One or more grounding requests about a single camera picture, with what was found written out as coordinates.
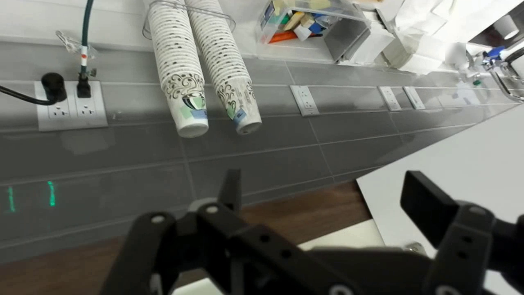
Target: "wall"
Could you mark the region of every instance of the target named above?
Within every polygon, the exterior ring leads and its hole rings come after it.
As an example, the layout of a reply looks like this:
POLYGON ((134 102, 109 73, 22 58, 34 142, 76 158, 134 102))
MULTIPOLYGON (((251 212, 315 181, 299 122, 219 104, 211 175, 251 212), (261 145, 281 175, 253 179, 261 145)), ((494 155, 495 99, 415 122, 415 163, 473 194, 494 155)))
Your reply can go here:
MULTIPOLYGON (((489 81, 476 93, 481 106, 466 106, 453 75, 245 65, 263 117, 261 132, 245 138, 211 86, 209 134, 176 138, 148 53, 96 60, 109 129, 39 134, 32 106, 0 96, 0 263, 122 235, 143 212, 179 215, 214 197, 229 168, 243 173, 243 202, 263 202, 351 181, 513 107, 489 81), (299 117, 289 84, 310 88, 320 117, 299 117), (402 111, 389 112, 376 86, 394 88, 402 111), (425 112, 412 111, 402 86, 417 88, 425 112)), ((76 58, 0 43, 0 70, 1 86, 30 94, 48 71, 75 79, 76 58)))
MULTIPOLYGON (((145 0, 94 0, 89 40, 99 48, 150 52, 142 37, 145 0)), ((253 55, 253 27, 263 0, 219 0, 230 16, 240 52, 253 55)), ((0 4, 0 42, 57 45, 55 32, 80 37, 84 0, 3 0, 0 4)))
MULTIPOLYGON (((518 4, 522 0, 455 0, 446 24, 437 30, 433 38, 446 43, 468 43, 518 4)), ((401 6, 402 0, 386 0, 378 9, 384 22, 394 22, 401 6)))

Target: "cup stack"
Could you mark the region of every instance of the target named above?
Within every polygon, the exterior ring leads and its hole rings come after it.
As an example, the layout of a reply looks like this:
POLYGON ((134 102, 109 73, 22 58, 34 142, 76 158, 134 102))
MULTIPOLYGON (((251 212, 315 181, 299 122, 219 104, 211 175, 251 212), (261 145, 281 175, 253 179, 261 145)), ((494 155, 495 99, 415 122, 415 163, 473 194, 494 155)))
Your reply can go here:
POLYGON ((251 81, 243 60, 235 47, 229 24, 220 14, 217 0, 188 0, 188 11, 199 50, 209 66, 214 91, 227 117, 235 124, 238 135, 250 135, 261 127, 256 101, 251 94, 251 81))
POLYGON ((181 138, 207 130, 204 79, 183 0, 155 4, 147 20, 160 88, 181 138))

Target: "screw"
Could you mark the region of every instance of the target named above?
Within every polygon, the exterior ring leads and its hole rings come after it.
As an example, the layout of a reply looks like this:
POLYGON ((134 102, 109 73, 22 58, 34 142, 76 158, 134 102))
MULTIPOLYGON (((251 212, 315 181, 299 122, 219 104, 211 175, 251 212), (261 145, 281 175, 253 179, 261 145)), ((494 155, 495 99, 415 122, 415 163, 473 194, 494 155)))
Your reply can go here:
POLYGON ((163 224, 163 220, 165 220, 165 217, 155 215, 155 217, 150 219, 150 224, 158 225, 158 224, 163 224))
POLYGON ((217 212, 217 207, 207 207, 206 214, 214 215, 217 212))
POLYGON ((348 291, 345 286, 332 286, 328 289, 328 295, 353 295, 353 293, 348 291))
POLYGON ((438 286, 435 295, 459 295, 459 293, 450 286, 438 286))

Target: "power strip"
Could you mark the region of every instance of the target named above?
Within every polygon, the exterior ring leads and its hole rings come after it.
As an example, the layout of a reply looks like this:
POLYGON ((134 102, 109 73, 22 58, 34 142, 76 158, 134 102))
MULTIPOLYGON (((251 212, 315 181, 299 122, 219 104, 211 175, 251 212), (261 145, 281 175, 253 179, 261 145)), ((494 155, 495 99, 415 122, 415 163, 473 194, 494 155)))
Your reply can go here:
MULTIPOLYGON (((48 107, 35 107, 39 132, 107 127, 99 83, 89 83, 91 99, 78 99, 76 84, 76 81, 65 83, 66 101, 48 107)), ((34 97, 47 101, 40 83, 34 83, 34 97)))

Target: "power outlet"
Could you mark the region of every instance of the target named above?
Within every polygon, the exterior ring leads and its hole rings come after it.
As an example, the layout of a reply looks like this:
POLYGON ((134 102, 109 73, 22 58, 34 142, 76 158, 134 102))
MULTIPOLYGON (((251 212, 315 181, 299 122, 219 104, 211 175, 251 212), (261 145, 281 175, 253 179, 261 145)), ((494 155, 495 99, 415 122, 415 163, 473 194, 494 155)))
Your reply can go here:
POLYGON ((397 101, 396 101, 394 93, 392 93, 391 88, 379 88, 378 91, 379 91, 382 101, 387 104, 387 107, 389 107, 391 112, 399 112, 399 111, 402 111, 402 109, 399 107, 399 104, 397 104, 397 101))
MULTIPOLYGON (((39 132, 86 130, 107 127, 99 83, 89 83, 91 99, 76 97, 76 83, 65 83, 66 101, 42 107, 37 106, 39 132)), ((40 83, 34 83, 35 99, 45 101, 40 83)))
POLYGON ((414 111, 425 111, 423 102, 420 101, 420 97, 414 88, 404 88, 404 93, 405 93, 414 111))
POLYGON ((309 88, 291 86, 291 93, 292 93, 292 97, 294 97, 297 109, 299 109, 299 114, 302 117, 317 117, 319 116, 315 102, 309 93, 309 88))

